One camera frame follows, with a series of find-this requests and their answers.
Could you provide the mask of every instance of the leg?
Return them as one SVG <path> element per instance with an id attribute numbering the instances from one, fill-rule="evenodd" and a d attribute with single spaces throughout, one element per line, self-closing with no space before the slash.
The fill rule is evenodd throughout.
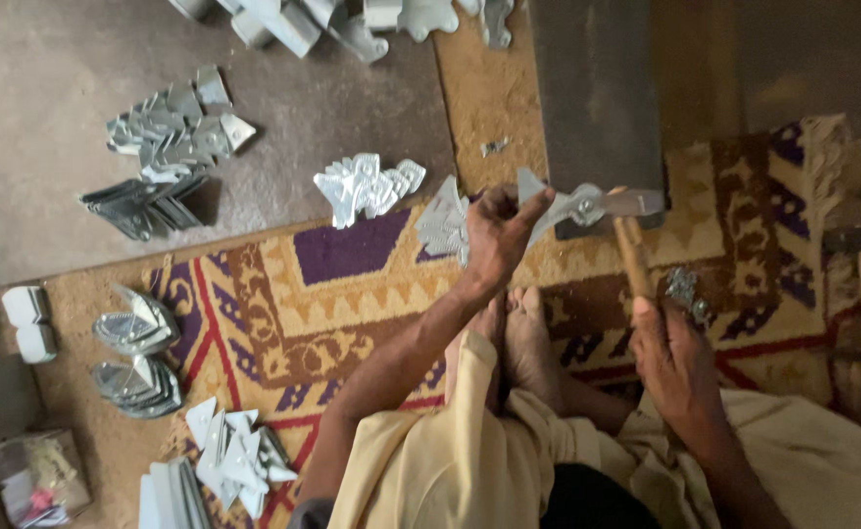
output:
<path id="1" fill-rule="evenodd" d="M 443 402 L 450 402 L 450 396 L 457 387 L 457 372 L 460 368 L 460 341 L 463 332 L 476 331 L 489 338 L 495 350 L 502 352 L 506 329 L 506 294 L 497 294 L 482 311 L 472 317 L 470 323 L 466 324 L 463 331 L 453 339 L 443 351 L 446 359 L 445 384 L 443 388 Z M 500 365 L 496 364 L 492 372 L 492 381 L 486 394 L 486 407 L 493 413 L 498 414 L 499 409 L 499 380 L 502 378 Z"/>
<path id="2" fill-rule="evenodd" d="M 534 393 L 561 417 L 587 417 L 604 432 L 616 435 L 636 407 L 561 370 L 551 354 L 539 289 L 515 289 L 508 294 L 506 308 L 505 368 L 512 387 Z"/>

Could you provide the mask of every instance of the rug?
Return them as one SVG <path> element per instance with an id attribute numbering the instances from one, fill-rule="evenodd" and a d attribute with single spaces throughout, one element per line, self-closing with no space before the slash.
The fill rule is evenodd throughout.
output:
<path id="1" fill-rule="evenodd" d="M 660 230 L 644 235 L 650 262 L 660 293 L 675 265 L 699 275 L 723 385 L 831 401 L 826 359 L 812 349 L 831 343 L 838 320 L 856 310 L 850 295 L 826 294 L 821 250 L 849 138 L 843 117 L 825 117 L 666 155 L 672 208 Z M 276 236 L 144 273 L 182 331 L 171 355 L 187 404 L 216 395 L 228 411 L 258 408 L 301 471 L 342 380 L 460 276 L 454 259 L 422 251 L 413 229 L 421 211 Z M 512 283 L 543 288 L 565 369 L 638 395 L 629 287 L 614 238 L 545 236 Z M 444 367 L 441 352 L 405 408 L 442 404 Z M 164 452 L 197 457 L 181 412 Z M 202 493 L 218 527 L 283 527 L 301 484 L 272 487 L 256 522 L 239 504 L 224 513 Z"/>

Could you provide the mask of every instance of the bare foot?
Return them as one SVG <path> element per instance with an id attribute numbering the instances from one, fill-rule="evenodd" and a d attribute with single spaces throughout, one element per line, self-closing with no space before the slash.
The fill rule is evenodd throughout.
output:
<path id="1" fill-rule="evenodd" d="M 513 388 L 530 391 L 563 415 L 561 365 L 551 352 L 538 287 L 509 292 L 506 310 L 505 369 L 509 383 Z"/>
<path id="2" fill-rule="evenodd" d="M 463 331 L 450 342 L 443 352 L 446 358 L 446 384 L 443 390 L 443 402 L 450 402 L 450 395 L 457 387 L 457 371 L 460 367 L 460 341 L 466 331 L 476 331 L 489 339 L 495 346 L 496 352 L 502 355 L 504 337 L 506 335 L 506 293 L 500 292 L 490 301 L 482 311 L 472 317 L 470 323 L 466 324 Z M 492 372 L 492 382 L 486 395 L 486 406 L 493 412 L 498 408 L 499 379 L 502 374 L 499 364 L 496 363 Z"/>

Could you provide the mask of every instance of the man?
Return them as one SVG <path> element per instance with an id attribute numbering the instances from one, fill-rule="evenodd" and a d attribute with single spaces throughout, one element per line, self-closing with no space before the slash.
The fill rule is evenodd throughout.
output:
<path id="1" fill-rule="evenodd" d="M 722 393 L 682 309 L 634 300 L 638 409 L 561 371 L 538 289 L 505 292 L 553 199 L 502 186 L 470 208 L 463 276 L 323 414 L 291 527 L 861 527 L 861 428 Z M 396 411 L 442 351 L 444 408 Z"/>

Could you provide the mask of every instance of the beige clothing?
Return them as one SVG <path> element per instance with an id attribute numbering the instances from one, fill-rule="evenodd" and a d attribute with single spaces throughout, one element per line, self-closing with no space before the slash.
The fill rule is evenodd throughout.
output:
<path id="1" fill-rule="evenodd" d="M 718 527 L 701 469 L 644 398 L 616 438 L 560 419 L 513 390 L 496 418 L 484 402 L 496 352 L 475 332 L 457 385 L 433 415 L 377 413 L 359 424 L 330 528 L 538 527 L 554 463 L 585 463 L 648 507 L 663 528 Z M 764 485 L 796 527 L 861 528 L 861 428 L 800 397 L 723 391 Z"/>

